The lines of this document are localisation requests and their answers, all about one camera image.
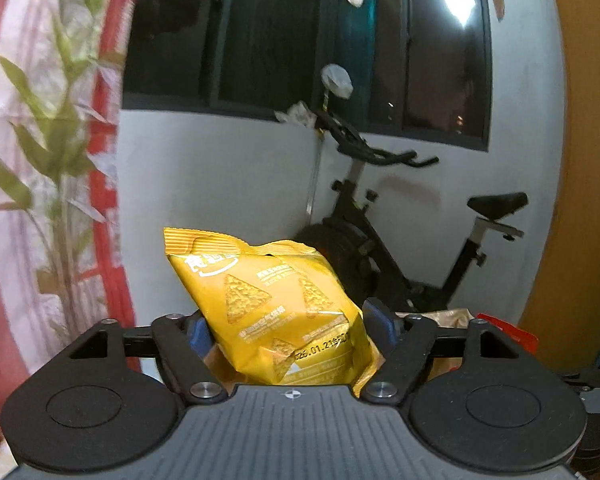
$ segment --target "white wall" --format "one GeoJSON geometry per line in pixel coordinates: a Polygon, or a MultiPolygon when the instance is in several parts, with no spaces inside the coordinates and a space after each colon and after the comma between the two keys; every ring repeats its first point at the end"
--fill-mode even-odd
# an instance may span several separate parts
{"type": "Polygon", "coordinates": [[[122,255],[136,323],[195,306],[164,256],[162,228],[263,244],[306,221],[315,135],[296,126],[124,111],[118,141],[122,255]]]}
{"type": "MultiPolygon", "coordinates": [[[[440,163],[414,170],[366,167],[366,188],[380,198],[368,215],[407,277],[441,285],[468,236],[475,213],[473,195],[525,191],[529,205],[504,220],[525,238],[507,242],[490,233],[481,269],[472,268],[453,306],[516,322],[538,270],[557,192],[564,130],[562,43],[554,0],[506,0],[498,22],[491,6],[493,111],[489,152],[409,139],[369,135],[371,145],[394,152],[416,149],[440,163]]],[[[329,138],[320,166],[314,219],[328,214],[349,159],[329,138]]]]}

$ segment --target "window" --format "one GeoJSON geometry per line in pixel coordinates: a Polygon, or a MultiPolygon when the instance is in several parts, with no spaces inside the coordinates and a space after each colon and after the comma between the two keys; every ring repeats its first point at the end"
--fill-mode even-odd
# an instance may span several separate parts
{"type": "Polygon", "coordinates": [[[489,31],[486,0],[138,0],[123,105],[272,119],[335,62],[360,130],[485,150],[489,31]]]}

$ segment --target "gray ribbed plate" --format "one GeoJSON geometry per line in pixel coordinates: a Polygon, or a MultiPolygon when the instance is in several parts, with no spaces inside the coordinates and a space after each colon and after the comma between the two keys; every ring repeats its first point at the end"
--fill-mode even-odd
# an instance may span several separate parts
{"type": "MultiPolygon", "coordinates": [[[[346,386],[240,386],[227,402],[191,408],[145,457],[94,474],[21,466],[9,480],[360,480],[492,478],[449,464],[414,438],[393,408],[346,386]]],[[[573,480],[564,467],[517,480],[573,480]]]]}

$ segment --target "exercise bike handlebar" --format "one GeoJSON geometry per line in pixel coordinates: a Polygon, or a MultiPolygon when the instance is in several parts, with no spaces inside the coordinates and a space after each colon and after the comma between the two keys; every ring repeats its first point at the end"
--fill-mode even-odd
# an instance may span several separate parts
{"type": "Polygon", "coordinates": [[[391,153],[381,148],[372,148],[360,136],[360,133],[343,119],[323,110],[318,110],[316,115],[317,121],[315,127],[328,130],[338,143],[338,151],[356,160],[369,163],[373,166],[405,164],[410,168],[426,168],[440,161],[436,156],[426,158],[425,160],[414,160],[418,156],[418,153],[414,150],[403,153],[391,153]]]}

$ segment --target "exercise bike seat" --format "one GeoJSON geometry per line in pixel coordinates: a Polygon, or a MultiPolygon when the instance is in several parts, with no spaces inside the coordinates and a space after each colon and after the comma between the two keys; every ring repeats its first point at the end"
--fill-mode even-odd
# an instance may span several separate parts
{"type": "Polygon", "coordinates": [[[526,193],[506,193],[502,195],[472,196],[467,205],[478,214],[491,221],[511,215],[529,203],[526,193]]]}

